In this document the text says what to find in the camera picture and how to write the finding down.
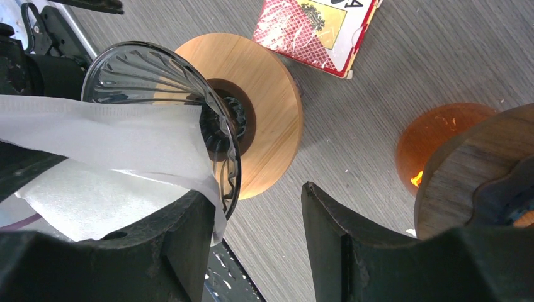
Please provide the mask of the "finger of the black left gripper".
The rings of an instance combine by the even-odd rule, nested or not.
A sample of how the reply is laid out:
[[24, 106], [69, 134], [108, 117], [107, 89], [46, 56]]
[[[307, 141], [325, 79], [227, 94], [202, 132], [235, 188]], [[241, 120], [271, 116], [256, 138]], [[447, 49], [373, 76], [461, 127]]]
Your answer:
[[65, 159], [1, 142], [1, 202]]

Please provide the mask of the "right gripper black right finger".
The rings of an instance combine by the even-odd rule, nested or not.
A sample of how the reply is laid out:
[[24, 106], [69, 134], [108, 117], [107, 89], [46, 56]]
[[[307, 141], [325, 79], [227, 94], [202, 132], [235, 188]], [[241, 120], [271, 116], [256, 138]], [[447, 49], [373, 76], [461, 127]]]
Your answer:
[[302, 215], [317, 301], [532, 301], [533, 229], [452, 228], [418, 240], [313, 182]]

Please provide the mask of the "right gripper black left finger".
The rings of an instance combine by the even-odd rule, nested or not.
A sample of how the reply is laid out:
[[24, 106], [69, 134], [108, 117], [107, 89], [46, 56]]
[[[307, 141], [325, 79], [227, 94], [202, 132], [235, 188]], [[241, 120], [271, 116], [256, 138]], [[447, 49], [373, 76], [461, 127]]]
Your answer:
[[2, 301], [200, 301], [214, 205], [190, 191], [100, 240], [1, 234]]

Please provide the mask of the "white paper coffee filter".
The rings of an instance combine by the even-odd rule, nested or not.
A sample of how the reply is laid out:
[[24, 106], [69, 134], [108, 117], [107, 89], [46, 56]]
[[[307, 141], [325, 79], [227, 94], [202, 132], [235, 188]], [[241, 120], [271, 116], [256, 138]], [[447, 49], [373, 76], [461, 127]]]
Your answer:
[[74, 241], [99, 239], [184, 196], [214, 206], [212, 243], [227, 220], [200, 131], [199, 106], [97, 104], [1, 96], [1, 140], [65, 157], [17, 190]]

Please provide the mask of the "grey ribbed dripper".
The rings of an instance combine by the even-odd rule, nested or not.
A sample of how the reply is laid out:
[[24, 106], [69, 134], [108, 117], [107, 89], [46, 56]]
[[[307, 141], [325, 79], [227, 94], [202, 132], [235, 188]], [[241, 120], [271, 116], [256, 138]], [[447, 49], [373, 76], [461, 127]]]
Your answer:
[[108, 47], [88, 67], [81, 99], [99, 104], [192, 105], [219, 183], [223, 211], [237, 206], [242, 168], [239, 142], [249, 125], [241, 99], [215, 89], [183, 57], [149, 42]]

